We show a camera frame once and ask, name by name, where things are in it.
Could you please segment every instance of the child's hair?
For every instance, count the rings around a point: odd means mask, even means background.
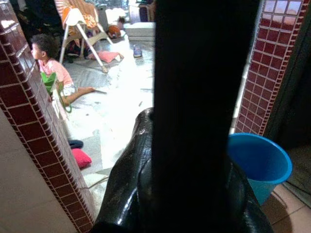
[[[124,18],[124,17],[119,16],[118,22],[120,22],[120,23],[125,23],[125,18]]]
[[[39,49],[45,51],[47,56],[55,58],[58,55],[58,44],[53,37],[46,34],[37,34],[31,38],[31,43],[37,44]]]

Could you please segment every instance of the green cloth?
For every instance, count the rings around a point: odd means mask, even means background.
[[[55,79],[56,79],[56,73],[52,73],[50,74],[50,76],[48,76],[46,73],[44,72],[41,72],[41,77],[42,77],[42,81],[45,85],[45,88],[48,92],[49,95],[52,94],[52,86],[55,82]]]

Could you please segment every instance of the green bag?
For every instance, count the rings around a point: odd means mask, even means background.
[[[54,84],[55,79],[56,79],[56,73],[53,72],[52,74],[50,74],[50,76],[48,76],[46,73],[41,72],[41,77],[42,77],[42,81],[45,85],[45,88],[46,88],[48,94],[52,95],[52,87],[53,87],[53,84]],[[65,111],[68,113],[71,113],[71,111],[72,111],[71,105],[69,104],[69,109],[67,109],[65,106],[65,103],[63,102],[63,99],[61,97],[61,94],[60,94],[61,92],[63,92],[63,95],[64,95],[64,83],[59,82],[58,80],[56,80],[56,83],[58,85],[57,93],[58,93],[60,102],[61,102],[63,108],[65,109]]]
[[[46,88],[48,94],[51,95],[52,94],[51,89],[52,89],[52,86],[53,86],[55,79],[56,79],[56,73],[54,72],[54,73],[50,74],[50,76],[48,76],[46,73],[41,72],[41,78],[42,78],[42,81],[45,85],[45,88]]]

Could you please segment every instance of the white wall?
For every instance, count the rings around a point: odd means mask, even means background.
[[[0,233],[75,233],[0,110]]]

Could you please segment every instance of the shoe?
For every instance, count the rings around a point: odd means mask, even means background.
[[[142,52],[139,45],[134,45],[134,57],[141,57]]]

